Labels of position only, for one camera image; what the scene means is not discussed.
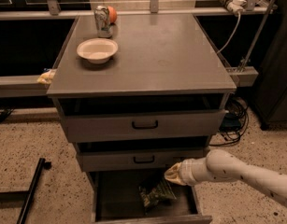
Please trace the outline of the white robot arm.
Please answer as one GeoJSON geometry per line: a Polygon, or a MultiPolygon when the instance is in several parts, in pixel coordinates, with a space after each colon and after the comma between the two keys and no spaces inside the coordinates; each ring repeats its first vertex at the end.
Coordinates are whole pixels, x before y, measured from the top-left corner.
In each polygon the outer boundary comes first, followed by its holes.
{"type": "Polygon", "coordinates": [[[165,180],[194,186],[201,182],[242,181],[287,208],[287,175],[241,161],[233,154],[211,150],[205,158],[177,162],[164,174],[165,180]]]}

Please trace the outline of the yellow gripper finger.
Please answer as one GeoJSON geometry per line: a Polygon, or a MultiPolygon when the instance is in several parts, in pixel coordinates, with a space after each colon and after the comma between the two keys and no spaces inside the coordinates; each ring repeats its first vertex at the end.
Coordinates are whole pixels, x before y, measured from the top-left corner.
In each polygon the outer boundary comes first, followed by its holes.
{"type": "Polygon", "coordinates": [[[168,170],[165,171],[164,178],[165,180],[171,183],[185,186],[186,183],[180,178],[179,169],[180,169],[180,162],[177,162],[176,164],[174,164],[172,167],[170,167],[168,170]]]}

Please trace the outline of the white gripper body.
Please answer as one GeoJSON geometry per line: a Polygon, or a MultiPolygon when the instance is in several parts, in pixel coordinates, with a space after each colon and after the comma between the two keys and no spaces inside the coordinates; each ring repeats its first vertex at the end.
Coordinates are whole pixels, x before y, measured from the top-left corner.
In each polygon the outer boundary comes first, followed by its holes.
{"type": "Polygon", "coordinates": [[[206,159],[187,159],[182,162],[179,169],[181,180],[188,186],[208,181],[210,175],[206,166],[206,159]]]}

